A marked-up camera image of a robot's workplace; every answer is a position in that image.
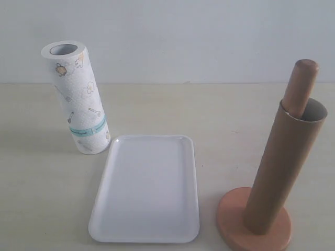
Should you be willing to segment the printed white paper towel roll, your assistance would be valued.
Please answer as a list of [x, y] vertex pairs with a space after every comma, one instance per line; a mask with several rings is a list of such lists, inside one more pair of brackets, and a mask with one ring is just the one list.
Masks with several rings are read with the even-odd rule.
[[104, 151], [111, 136], [87, 47], [77, 41], [54, 42], [41, 55], [78, 150], [88, 155]]

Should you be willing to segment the brown cardboard tube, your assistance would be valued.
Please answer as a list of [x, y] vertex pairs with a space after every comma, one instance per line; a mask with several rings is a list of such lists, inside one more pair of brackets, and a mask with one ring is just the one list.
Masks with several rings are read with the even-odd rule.
[[244, 224], [254, 234], [264, 235], [272, 227], [327, 114], [313, 98], [300, 119], [278, 107], [244, 212]]

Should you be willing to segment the wooden paper towel holder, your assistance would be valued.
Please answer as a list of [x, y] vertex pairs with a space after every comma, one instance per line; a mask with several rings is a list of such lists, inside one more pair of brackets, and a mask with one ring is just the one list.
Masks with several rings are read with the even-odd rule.
[[285, 250], [291, 240], [284, 203], [319, 130], [302, 119], [318, 70], [310, 59], [295, 63], [253, 186], [233, 189], [219, 202], [218, 228], [232, 250]]

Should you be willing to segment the white rectangular plastic tray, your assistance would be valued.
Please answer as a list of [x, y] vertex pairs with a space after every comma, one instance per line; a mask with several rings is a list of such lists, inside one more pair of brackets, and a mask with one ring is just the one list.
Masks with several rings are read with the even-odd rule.
[[101, 243], [188, 243], [200, 229], [193, 141], [185, 135], [115, 138], [88, 232]]

